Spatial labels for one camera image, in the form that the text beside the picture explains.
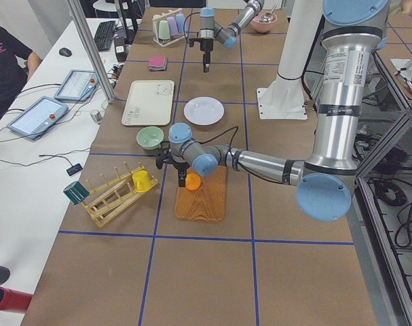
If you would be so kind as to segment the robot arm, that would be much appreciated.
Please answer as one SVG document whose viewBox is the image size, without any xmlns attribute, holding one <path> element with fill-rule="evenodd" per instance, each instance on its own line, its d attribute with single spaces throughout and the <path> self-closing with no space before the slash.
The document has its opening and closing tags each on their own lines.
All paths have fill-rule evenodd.
<svg viewBox="0 0 412 326">
<path fill-rule="evenodd" d="M 245 170 L 273 183 L 294 185 L 299 208 L 318 221 L 334 221 L 352 203 L 356 165 L 352 151 L 361 112 L 370 53 L 386 39 L 388 1 L 296 1 L 276 79 L 257 91 L 262 119 L 302 119 L 301 82 L 319 26 L 326 49 L 311 156 L 303 161 L 275 158 L 229 144 L 205 146 L 191 128 L 176 123 L 157 166 L 173 165 L 179 181 L 192 168 L 202 177 L 219 166 Z"/>
<path fill-rule="evenodd" d="M 211 62 L 211 52 L 214 41 L 218 41 L 225 48 L 232 49 L 236 44 L 236 37 L 241 33 L 254 17 L 258 16 L 263 9 L 264 0 L 246 1 L 246 6 L 239 16 L 231 22 L 228 27 L 222 27 L 214 17 L 214 9 L 203 7 L 200 10 L 200 32 L 196 38 L 189 39 L 189 46 L 192 48 L 195 42 L 200 44 L 203 52 L 203 72 L 209 72 Z"/>
</svg>

